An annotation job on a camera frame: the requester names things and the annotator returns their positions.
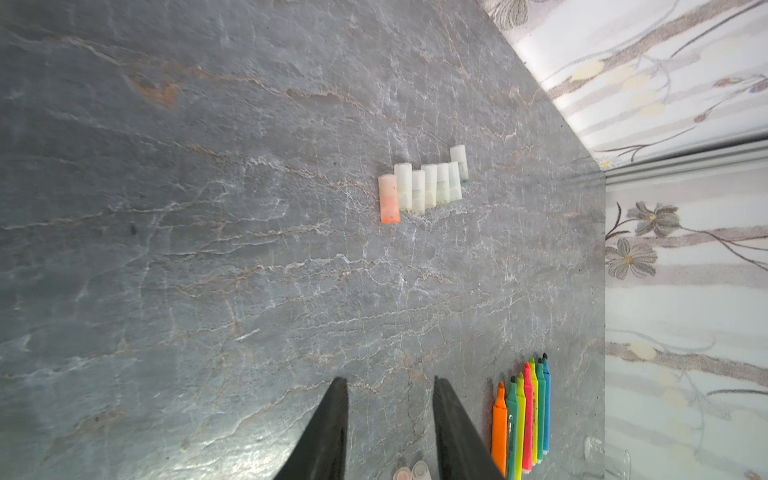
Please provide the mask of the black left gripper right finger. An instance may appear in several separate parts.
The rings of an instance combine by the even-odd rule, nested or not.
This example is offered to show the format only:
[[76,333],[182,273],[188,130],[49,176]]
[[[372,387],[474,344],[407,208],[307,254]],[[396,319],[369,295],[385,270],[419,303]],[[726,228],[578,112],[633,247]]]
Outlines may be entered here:
[[436,376],[432,394],[439,478],[503,479],[450,382]]

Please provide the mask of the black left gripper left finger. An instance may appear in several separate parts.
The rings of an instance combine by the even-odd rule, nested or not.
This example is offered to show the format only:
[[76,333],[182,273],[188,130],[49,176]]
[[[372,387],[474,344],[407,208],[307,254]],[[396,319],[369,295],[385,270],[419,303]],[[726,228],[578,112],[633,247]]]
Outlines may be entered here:
[[342,480],[346,469],[348,414],[347,379],[336,377],[275,479]]

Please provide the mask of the lime green marker pen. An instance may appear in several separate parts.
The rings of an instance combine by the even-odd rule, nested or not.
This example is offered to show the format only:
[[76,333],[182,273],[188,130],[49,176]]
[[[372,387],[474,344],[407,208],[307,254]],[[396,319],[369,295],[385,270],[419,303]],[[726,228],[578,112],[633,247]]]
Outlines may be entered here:
[[515,479],[521,480],[523,475],[526,395],[524,391],[524,377],[519,373],[516,379],[516,422],[515,422]]

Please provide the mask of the teal green marker pen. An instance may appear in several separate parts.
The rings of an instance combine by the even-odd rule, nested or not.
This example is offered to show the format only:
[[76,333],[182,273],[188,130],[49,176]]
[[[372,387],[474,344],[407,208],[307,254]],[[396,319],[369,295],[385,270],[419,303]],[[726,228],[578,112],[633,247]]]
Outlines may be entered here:
[[516,378],[514,376],[510,378],[510,382],[507,385],[505,402],[508,411],[507,479],[515,480],[518,404],[516,396]]

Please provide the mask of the pink marker pen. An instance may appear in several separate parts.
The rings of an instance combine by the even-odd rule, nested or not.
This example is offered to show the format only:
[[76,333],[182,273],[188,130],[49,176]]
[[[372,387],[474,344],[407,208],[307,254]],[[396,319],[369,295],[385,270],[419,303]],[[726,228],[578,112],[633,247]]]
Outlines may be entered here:
[[526,363],[523,371],[524,395],[525,395],[525,423],[524,423],[524,442],[522,456],[522,470],[529,473],[532,469],[532,435],[533,435],[533,417],[534,417],[534,399],[533,383],[530,364]]

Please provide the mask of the yellow marker pen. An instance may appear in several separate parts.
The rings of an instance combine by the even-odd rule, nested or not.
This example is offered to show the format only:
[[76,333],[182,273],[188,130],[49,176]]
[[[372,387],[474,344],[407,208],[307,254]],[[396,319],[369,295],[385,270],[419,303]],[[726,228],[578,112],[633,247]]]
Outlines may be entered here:
[[537,378],[537,372],[536,372],[536,360],[534,357],[532,357],[529,361],[530,364],[530,371],[531,371],[531,382],[533,386],[533,406],[531,407],[532,413],[533,413],[533,422],[532,422],[532,465],[536,465],[539,463],[539,455],[538,455],[538,393],[539,393],[539,385],[538,385],[538,378]]

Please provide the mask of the blue marker pen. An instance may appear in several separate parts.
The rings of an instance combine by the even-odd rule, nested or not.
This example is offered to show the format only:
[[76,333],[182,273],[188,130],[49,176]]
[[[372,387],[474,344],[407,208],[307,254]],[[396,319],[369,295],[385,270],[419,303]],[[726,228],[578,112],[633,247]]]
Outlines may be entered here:
[[546,380],[546,400],[545,400],[545,421],[544,421],[544,437],[543,437],[543,448],[544,453],[547,454],[550,451],[550,433],[551,433],[551,374],[549,371],[549,365],[548,365],[548,355],[546,353],[543,354],[542,357],[542,364],[543,364],[543,376]]

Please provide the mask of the clear pen cap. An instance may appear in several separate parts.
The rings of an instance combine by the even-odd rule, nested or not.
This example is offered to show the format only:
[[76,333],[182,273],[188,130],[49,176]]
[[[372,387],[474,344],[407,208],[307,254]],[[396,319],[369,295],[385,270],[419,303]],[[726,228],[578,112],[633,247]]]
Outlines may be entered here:
[[450,156],[452,162],[458,163],[459,177],[462,183],[469,181],[468,162],[466,155],[466,147],[464,145],[456,145],[450,148]]
[[424,175],[425,208],[431,209],[437,205],[437,165],[425,164],[421,171]]
[[450,201],[449,164],[439,163],[436,167],[436,204],[445,205]]
[[412,210],[412,164],[398,163],[394,166],[397,183],[398,204],[401,211]]
[[454,202],[462,199],[461,179],[459,172],[459,163],[452,161],[448,164],[449,173],[449,201]]
[[412,212],[415,215],[423,215],[426,210],[426,172],[423,170],[412,171]]

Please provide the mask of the orange tinted pen cap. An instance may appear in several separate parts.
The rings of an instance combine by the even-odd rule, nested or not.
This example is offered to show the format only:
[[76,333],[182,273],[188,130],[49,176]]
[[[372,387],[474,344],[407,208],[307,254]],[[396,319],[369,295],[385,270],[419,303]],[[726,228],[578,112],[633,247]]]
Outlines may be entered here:
[[399,223],[398,184],[395,174],[378,177],[380,218],[382,224]]

